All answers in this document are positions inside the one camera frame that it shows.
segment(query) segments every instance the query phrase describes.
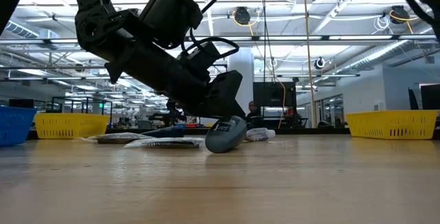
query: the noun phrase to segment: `person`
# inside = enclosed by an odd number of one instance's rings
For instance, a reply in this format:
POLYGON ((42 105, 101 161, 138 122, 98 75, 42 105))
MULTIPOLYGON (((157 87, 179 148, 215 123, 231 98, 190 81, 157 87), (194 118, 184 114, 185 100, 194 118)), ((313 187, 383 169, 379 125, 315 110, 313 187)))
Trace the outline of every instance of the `person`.
POLYGON ((254 104, 253 101, 249 102, 249 114, 246 116, 246 121, 251 122, 253 117, 261 116, 261 110, 254 104))

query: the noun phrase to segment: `blue basket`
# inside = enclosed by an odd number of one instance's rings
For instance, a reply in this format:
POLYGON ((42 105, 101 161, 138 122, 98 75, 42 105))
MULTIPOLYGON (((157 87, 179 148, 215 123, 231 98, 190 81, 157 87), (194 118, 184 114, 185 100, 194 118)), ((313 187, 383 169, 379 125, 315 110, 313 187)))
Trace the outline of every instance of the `blue basket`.
POLYGON ((36 109, 0 107, 0 146, 25 142, 36 109))

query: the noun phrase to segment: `wooden table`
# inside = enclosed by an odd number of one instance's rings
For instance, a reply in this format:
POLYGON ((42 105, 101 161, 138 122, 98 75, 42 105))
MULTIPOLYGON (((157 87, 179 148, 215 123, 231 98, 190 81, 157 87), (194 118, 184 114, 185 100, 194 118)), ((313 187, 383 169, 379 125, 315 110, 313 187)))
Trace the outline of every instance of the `wooden table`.
POLYGON ((440 146, 278 136, 231 153, 0 148, 2 223, 439 223, 440 146))

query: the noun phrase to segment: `yellow basket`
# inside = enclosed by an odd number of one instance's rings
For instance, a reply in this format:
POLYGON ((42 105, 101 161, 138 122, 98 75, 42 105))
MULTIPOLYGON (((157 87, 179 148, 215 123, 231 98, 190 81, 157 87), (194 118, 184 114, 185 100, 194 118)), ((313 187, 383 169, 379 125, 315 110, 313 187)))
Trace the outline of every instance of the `yellow basket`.
POLYGON ((73 139, 104 135, 109 118, 83 113, 41 113, 35 115, 35 126, 40 139, 73 139))
POLYGON ((378 139, 431 139, 438 110, 347 114, 351 135, 378 139))

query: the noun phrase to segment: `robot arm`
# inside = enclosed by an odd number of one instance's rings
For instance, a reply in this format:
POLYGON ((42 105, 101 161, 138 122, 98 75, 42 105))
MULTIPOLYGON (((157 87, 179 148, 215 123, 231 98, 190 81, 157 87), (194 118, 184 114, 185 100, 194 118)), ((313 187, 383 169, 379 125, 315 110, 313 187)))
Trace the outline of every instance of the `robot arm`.
POLYGON ((111 82, 124 71, 156 92, 201 117, 245 114, 235 100, 242 75, 229 71, 210 82, 208 68, 220 55, 212 41, 198 43, 193 53, 173 58, 164 49, 180 46, 189 29, 203 19, 193 0, 150 0, 136 11, 116 11, 111 0, 77 0, 75 18, 80 46, 105 60, 111 82))

